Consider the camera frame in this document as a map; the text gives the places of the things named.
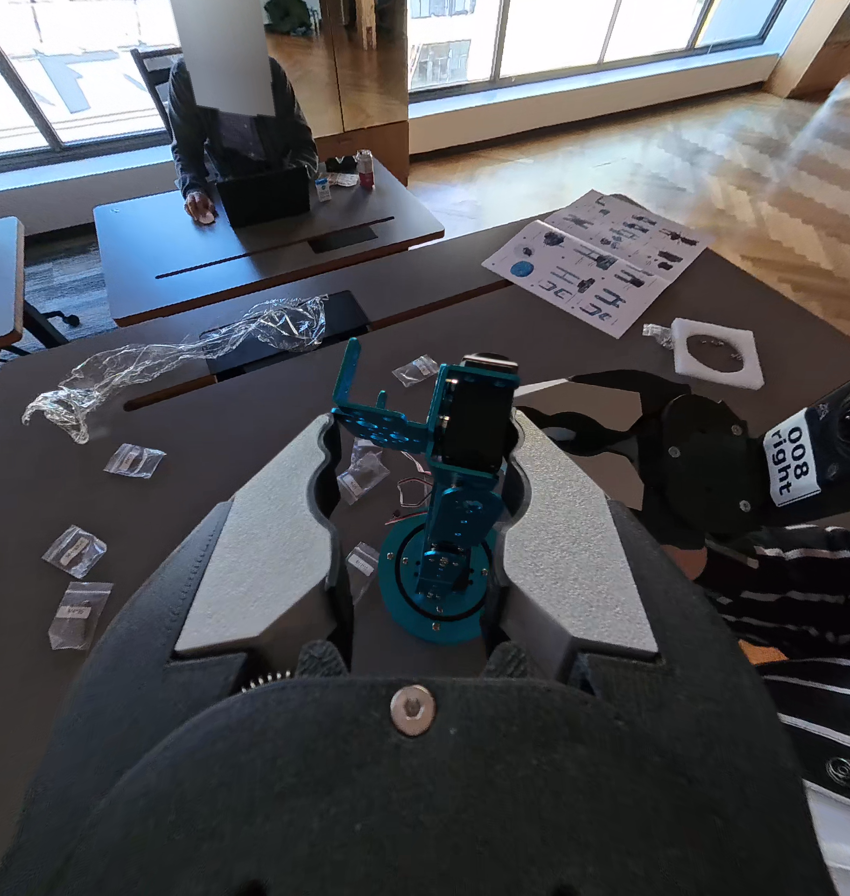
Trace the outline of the printed instruction sheet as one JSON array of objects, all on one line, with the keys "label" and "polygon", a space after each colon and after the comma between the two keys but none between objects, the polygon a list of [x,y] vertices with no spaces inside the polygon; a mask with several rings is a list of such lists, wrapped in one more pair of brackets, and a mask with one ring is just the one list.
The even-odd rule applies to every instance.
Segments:
[{"label": "printed instruction sheet", "polygon": [[482,265],[619,339],[711,241],[699,230],[591,190],[527,224]]}]

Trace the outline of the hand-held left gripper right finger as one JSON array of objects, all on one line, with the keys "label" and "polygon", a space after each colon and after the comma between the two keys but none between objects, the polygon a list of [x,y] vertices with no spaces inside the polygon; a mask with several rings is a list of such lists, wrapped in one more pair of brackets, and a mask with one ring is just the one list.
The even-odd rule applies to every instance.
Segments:
[{"label": "hand-held left gripper right finger", "polygon": [[605,493],[520,410],[498,534],[499,625],[544,678],[576,654],[653,661],[658,645]]}]

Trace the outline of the crumpled clear plastic wrap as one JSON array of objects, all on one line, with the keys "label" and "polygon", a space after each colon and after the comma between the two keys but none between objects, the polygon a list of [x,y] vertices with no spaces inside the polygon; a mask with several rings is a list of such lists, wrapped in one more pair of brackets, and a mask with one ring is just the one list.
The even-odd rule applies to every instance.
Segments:
[{"label": "crumpled clear plastic wrap", "polygon": [[268,299],[251,307],[236,322],[215,328],[193,342],[134,343],[95,353],[74,367],[55,389],[31,401],[21,423],[28,425],[40,413],[73,442],[84,444],[90,439],[90,414],[127,387],[153,382],[188,361],[217,359],[253,340],[276,352],[317,347],[326,329],[328,300],[326,294]]}]

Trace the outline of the blue bracket with black servo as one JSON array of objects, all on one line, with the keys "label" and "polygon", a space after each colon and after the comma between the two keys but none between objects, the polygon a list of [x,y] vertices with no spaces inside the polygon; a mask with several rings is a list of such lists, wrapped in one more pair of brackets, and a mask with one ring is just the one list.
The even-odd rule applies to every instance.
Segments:
[{"label": "blue bracket with black servo", "polygon": [[472,477],[496,477],[515,438],[510,434],[513,395],[520,385],[518,364],[508,357],[474,353],[461,364],[442,364],[423,422],[376,404],[351,401],[361,345],[347,343],[332,394],[332,415],[354,436],[377,445],[423,455],[433,470]]}]

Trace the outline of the green backpack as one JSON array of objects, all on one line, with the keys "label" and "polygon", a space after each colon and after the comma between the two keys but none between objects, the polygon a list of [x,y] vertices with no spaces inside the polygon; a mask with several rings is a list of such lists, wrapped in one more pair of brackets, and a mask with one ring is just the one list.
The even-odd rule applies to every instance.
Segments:
[{"label": "green backpack", "polygon": [[262,4],[266,30],[290,37],[310,37],[315,28],[304,1],[264,1]]}]

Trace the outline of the person's white undershirt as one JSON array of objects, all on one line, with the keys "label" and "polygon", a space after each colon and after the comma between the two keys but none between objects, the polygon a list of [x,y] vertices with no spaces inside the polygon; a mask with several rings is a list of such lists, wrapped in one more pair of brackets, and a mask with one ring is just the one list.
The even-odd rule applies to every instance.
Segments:
[{"label": "person's white undershirt", "polygon": [[804,781],[825,865],[840,895],[850,895],[850,799]]}]

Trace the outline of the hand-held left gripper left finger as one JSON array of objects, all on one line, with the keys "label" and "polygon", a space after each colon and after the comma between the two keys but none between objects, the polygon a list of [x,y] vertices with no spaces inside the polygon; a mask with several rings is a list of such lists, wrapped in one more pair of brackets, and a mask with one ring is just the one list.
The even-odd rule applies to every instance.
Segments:
[{"label": "hand-held left gripper left finger", "polygon": [[176,655],[249,651],[297,668],[305,644],[330,640],[349,665],[353,601],[330,516],[340,502],[341,434],[316,417],[233,496],[195,591]]}]

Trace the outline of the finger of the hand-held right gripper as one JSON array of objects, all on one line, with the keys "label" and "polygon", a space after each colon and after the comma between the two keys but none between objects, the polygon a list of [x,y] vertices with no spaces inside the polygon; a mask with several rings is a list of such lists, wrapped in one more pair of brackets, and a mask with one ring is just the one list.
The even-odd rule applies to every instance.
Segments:
[{"label": "finger of the hand-held right gripper", "polygon": [[520,387],[514,422],[561,428],[576,439],[625,439],[653,431],[682,385],[636,369],[618,369]]},{"label": "finger of the hand-held right gripper", "polygon": [[561,448],[610,499],[629,509],[643,509],[644,486],[638,470],[627,454],[609,447],[626,441],[628,435],[606,428],[547,428],[546,436]]}]

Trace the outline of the long dark desk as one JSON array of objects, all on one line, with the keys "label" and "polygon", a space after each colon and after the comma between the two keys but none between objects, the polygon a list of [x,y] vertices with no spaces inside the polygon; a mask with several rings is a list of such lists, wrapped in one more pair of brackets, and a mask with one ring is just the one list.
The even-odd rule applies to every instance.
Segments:
[{"label": "long dark desk", "polygon": [[96,207],[107,304],[119,327],[203,308],[401,252],[444,236],[444,225],[374,162],[374,188],[336,187],[309,212],[233,230],[218,206],[210,225],[170,192]]}]

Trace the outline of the black office chair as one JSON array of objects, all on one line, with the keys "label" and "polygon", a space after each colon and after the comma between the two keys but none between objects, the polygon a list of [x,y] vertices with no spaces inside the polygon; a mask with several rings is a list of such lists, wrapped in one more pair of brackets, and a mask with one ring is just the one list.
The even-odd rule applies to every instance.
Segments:
[{"label": "black office chair", "polygon": [[173,64],[182,56],[182,48],[131,49],[130,55],[162,118],[169,140],[172,140],[173,132],[169,120],[169,76]]}]

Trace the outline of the blue toy robot arm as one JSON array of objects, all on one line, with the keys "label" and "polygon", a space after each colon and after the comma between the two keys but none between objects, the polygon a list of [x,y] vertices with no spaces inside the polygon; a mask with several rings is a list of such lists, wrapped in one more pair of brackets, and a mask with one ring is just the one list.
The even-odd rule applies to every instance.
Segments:
[{"label": "blue toy robot arm", "polygon": [[434,644],[479,636],[503,509],[497,476],[440,476],[428,509],[393,523],[377,580],[402,629]]}]

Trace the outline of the black laptop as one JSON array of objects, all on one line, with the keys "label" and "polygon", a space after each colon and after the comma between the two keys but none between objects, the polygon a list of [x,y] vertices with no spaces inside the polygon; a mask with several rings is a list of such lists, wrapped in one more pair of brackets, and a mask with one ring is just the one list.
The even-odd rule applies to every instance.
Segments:
[{"label": "black laptop", "polygon": [[303,165],[228,178],[217,182],[216,187],[233,230],[300,216],[310,210],[309,175]]}]

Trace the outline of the white foam piece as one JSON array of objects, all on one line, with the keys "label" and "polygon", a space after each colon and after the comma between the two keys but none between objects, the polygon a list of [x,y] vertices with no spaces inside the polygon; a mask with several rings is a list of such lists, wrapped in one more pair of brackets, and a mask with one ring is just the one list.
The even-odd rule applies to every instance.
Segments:
[{"label": "white foam piece", "polygon": [[[752,331],[675,318],[670,325],[670,333],[673,340],[674,368],[678,375],[752,391],[765,386],[765,377]],[[716,339],[730,345],[741,358],[742,366],[738,371],[722,372],[702,363],[688,348],[688,341],[693,337]]]}]

